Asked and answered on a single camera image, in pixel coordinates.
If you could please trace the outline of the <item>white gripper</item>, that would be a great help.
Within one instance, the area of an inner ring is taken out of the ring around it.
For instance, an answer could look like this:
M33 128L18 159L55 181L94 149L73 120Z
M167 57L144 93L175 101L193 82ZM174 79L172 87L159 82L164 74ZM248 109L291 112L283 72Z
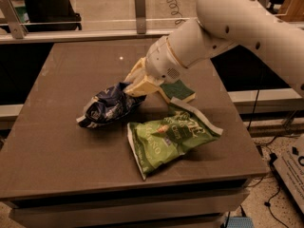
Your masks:
M131 97L145 96L156 92L163 82L175 83L182 73L183 67L173 55L168 37L163 36L150 47L145 58L140 58L132 67L124 79L132 84L123 92Z

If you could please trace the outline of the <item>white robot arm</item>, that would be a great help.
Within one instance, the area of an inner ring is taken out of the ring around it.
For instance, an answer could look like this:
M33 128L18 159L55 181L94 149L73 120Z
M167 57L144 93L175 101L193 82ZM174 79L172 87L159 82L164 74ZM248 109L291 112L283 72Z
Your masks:
M124 92L133 97L176 82L200 60L241 45L304 96L304 30L284 22L257 0L198 0L197 17L155 42L131 69Z

